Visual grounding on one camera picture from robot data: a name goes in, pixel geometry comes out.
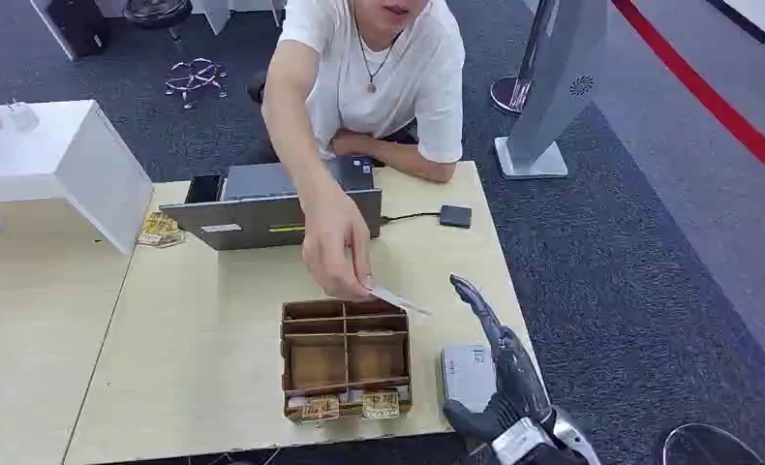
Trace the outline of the person's right hand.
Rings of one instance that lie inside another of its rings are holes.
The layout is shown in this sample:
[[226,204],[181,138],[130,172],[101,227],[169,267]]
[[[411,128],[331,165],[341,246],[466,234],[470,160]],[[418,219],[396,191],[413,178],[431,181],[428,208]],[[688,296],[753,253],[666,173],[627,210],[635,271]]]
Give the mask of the person's right hand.
[[371,297],[370,232],[355,202],[339,189],[300,195],[305,216],[304,262],[330,296]]

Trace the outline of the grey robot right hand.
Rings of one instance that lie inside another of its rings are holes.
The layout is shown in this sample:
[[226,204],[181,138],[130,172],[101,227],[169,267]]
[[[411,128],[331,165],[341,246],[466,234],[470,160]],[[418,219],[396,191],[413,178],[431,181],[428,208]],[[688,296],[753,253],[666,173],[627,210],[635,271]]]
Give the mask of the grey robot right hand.
[[521,419],[529,419],[552,436],[556,414],[519,336],[501,324],[474,284],[455,274],[449,276],[449,281],[480,321],[495,367],[496,392],[481,413],[469,410],[457,400],[445,401],[443,411],[447,421],[457,432],[485,442],[497,439]]

